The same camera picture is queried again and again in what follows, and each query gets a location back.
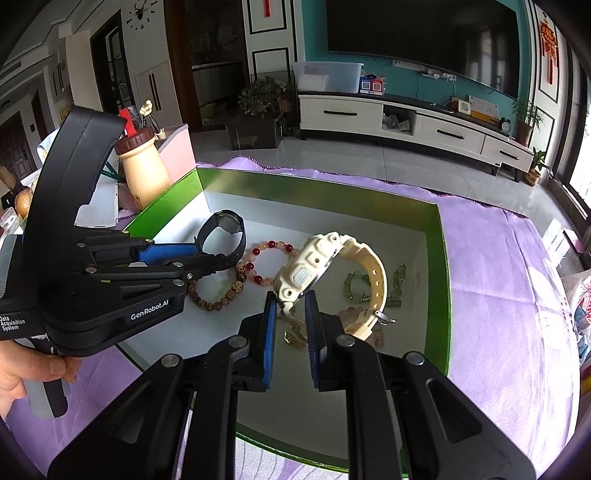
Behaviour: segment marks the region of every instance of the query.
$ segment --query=tiled floor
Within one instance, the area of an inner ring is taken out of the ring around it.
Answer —
[[[515,183],[501,170],[494,177],[486,164],[468,159],[450,161],[372,144],[284,138],[277,149],[232,151],[225,130],[191,135],[195,159],[223,164],[239,155],[268,167],[313,168],[330,173],[362,175],[453,193],[529,217],[542,236],[558,273],[581,271],[576,253],[562,233],[574,230],[554,198],[542,187]]]

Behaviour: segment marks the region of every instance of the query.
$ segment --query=black watch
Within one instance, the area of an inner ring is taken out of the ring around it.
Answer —
[[[244,250],[246,250],[246,232],[244,231],[244,220],[236,212],[231,210],[221,210],[220,212],[216,212],[203,224],[199,233],[195,237],[195,245],[197,246],[198,253],[204,253],[203,245],[205,244],[205,240],[207,240],[207,237],[211,235],[217,227],[224,229],[232,235],[239,232],[242,234],[240,243],[231,254],[216,255],[216,271],[219,272],[232,268],[242,258]]]

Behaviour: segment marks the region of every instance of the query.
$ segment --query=tv screen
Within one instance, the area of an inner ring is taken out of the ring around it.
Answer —
[[[498,0],[326,0],[328,49],[457,73],[514,98],[517,15]]]

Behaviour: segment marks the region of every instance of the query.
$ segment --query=cream watch band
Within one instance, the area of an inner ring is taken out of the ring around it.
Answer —
[[[274,290],[282,305],[281,315],[290,323],[291,333],[302,343],[307,341],[300,333],[299,321],[290,313],[290,309],[299,295],[322,276],[338,254],[346,260],[360,264],[367,271],[371,281],[370,308],[362,312],[355,323],[347,326],[346,333],[360,340],[367,339],[378,321],[375,312],[382,312],[384,309],[387,296],[386,273],[373,250],[367,244],[360,244],[355,238],[339,235],[337,232],[312,236],[300,253],[279,270],[274,281]]]

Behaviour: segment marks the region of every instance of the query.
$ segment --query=drawer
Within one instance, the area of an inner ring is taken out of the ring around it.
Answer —
[[[463,150],[480,154],[485,134],[444,120],[424,116],[419,140],[445,150]]]
[[[486,136],[482,155],[495,163],[506,163],[521,171],[529,171],[534,156],[510,143]]]
[[[383,108],[381,103],[307,98],[305,124],[310,129],[367,134],[381,131]]]

